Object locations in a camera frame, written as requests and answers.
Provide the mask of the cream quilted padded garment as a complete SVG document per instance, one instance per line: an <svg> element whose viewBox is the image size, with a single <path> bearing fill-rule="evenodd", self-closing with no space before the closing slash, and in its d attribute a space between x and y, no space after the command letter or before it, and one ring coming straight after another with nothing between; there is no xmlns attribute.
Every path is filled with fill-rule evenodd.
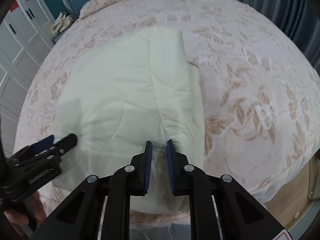
<svg viewBox="0 0 320 240"><path fill-rule="evenodd" d="M59 98L54 135L75 134L62 157L56 187L74 190L87 176L106 177L128 165L152 142L150 187L134 197L142 213L176 213L187 197L170 192L166 144L172 140L189 163L204 163L200 71L189 63L178 29L145 28L80 57Z"/></svg>

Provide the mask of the blue bedside table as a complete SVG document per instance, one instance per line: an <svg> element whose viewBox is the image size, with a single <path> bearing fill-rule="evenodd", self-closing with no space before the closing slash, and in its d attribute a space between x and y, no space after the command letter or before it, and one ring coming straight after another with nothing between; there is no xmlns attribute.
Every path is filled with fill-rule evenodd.
<svg viewBox="0 0 320 240"><path fill-rule="evenodd" d="M56 44L56 43L58 42L58 40L61 38L61 36L62 36L62 33L57 34L57 35L52 39L52 42L53 42L54 44Z"/></svg>

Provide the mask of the white wardrobe with red decals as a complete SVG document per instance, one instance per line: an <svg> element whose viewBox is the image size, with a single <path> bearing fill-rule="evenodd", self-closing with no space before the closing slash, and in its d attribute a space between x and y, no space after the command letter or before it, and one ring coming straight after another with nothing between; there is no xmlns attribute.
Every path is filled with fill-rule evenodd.
<svg viewBox="0 0 320 240"><path fill-rule="evenodd" d="M53 21L44 0L15 0L1 23L1 138L6 155L14 152L28 89L54 46Z"/></svg>

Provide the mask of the stack of folded cloths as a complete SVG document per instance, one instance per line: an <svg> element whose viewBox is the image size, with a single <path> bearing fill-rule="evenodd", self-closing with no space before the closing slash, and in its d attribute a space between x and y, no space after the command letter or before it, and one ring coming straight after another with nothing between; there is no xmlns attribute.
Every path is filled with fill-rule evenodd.
<svg viewBox="0 0 320 240"><path fill-rule="evenodd" d="M74 22L72 15L66 12L60 12L58 18L54 21L51 26L53 34L60 34L67 30Z"/></svg>

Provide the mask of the grey-blue curtain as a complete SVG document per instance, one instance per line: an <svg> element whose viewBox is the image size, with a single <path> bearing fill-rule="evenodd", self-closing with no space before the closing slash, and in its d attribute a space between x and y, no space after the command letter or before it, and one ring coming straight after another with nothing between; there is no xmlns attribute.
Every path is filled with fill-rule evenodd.
<svg viewBox="0 0 320 240"><path fill-rule="evenodd" d="M319 72L319 19L307 0L238 0L253 7L287 35Z"/></svg>

